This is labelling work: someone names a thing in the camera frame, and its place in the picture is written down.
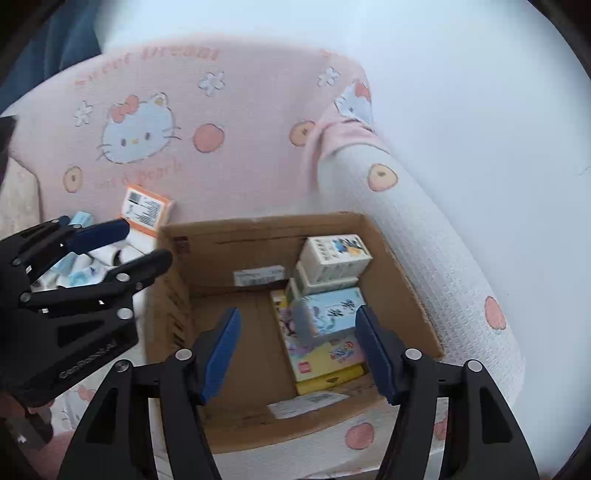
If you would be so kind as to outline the baby wipes pack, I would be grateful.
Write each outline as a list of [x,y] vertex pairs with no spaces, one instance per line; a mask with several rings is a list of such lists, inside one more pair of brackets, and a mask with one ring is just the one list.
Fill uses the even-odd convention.
[[101,283],[110,270],[111,266],[103,264],[98,259],[87,254],[75,253],[68,254],[50,269],[57,275],[56,285],[64,288]]

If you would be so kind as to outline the light blue glasses case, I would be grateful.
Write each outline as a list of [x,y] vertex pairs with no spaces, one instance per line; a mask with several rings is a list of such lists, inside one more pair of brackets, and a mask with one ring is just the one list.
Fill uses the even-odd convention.
[[92,214],[85,211],[76,212],[70,219],[69,224],[72,226],[79,226],[80,228],[87,228],[95,223]]

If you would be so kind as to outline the orange labelled box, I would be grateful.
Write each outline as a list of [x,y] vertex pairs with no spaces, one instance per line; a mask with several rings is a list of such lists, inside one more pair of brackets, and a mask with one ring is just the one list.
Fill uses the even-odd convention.
[[174,205],[175,202],[165,196],[137,185],[129,185],[122,201],[121,217],[132,229],[156,237],[167,223]]

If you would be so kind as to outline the light blue small box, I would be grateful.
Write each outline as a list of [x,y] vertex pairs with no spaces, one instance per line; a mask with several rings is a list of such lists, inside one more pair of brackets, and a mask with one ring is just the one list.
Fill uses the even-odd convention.
[[358,287],[311,294],[290,306],[297,339],[317,346],[352,333],[356,311],[366,304]]

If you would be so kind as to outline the white cardboard tube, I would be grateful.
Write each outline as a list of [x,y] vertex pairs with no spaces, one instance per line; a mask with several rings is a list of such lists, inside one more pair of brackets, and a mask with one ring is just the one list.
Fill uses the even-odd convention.
[[102,262],[109,267],[119,266],[147,255],[155,247],[154,237],[131,230],[124,240],[103,248]]

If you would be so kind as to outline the yellow cartoon flat box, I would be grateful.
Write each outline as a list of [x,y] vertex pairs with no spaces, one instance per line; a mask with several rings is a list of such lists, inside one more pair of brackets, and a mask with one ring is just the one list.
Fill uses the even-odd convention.
[[366,374],[365,357],[355,335],[347,334],[314,348],[304,346],[294,331],[286,294],[271,290],[270,300],[298,395],[327,390]]

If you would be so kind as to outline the brown cardboard box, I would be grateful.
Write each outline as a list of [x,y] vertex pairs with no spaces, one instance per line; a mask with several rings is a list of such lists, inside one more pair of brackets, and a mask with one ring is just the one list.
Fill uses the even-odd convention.
[[153,285],[144,328],[149,362],[164,360],[192,345],[221,315],[235,308],[242,316],[235,353],[219,392],[200,409],[214,453],[273,445],[328,429],[380,404],[370,375],[338,387],[339,402],[279,419],[270,405],[293,399],[294,376],[280,341],[270,301],[270,284],[239,286],[235,273],[281,267],[294,270],[311,236],[356,234],[372,254],[361,289],[381,325],[410,347],[433,358],[443,347],[411,282],[369,217],[351,212],[233,219],[165,226],[158,245],[173,262]]

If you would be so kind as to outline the pink Hello Kitty blanket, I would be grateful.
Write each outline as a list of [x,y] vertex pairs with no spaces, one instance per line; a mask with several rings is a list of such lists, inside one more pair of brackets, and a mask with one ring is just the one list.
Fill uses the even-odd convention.
[[[381,230],[443,347],[480,360],[509,402],[525,360],[469,249],[373,122],[363,68],[321,50],[221,41],[148,45],[79,63],[11,105],[1,232],[85,211],[121,216],[129,185],[175,202],[168,225],[351,212]],[[280,286],[294,270],[235,273]],[[270,405],[290,419],[339,402],[332,387]],[[374,469],[397,411],[377,406],[273,445],[214,453],[233,479]]]

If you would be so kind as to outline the white green small box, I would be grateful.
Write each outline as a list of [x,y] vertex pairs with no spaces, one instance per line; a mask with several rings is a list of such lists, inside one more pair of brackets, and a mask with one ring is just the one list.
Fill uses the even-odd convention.
[[308,274],[304,271],[304,266],[301,265],[301,261],[298,261],[297,264],[295,264],[294,276],[290,277],[290,281],[288,281],[284,294],[286,294],[287,303],[290,304],[312,294],[352,288],[355,287],[358,282],[358,278],[349,277],[311,283],[308,279]]

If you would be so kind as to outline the white cartoon box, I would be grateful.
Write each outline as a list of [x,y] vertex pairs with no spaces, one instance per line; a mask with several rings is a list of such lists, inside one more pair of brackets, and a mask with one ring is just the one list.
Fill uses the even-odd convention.
[[372,260],[369,249],[356,234],[308,237],[298,259],[311,283],[359,278]]

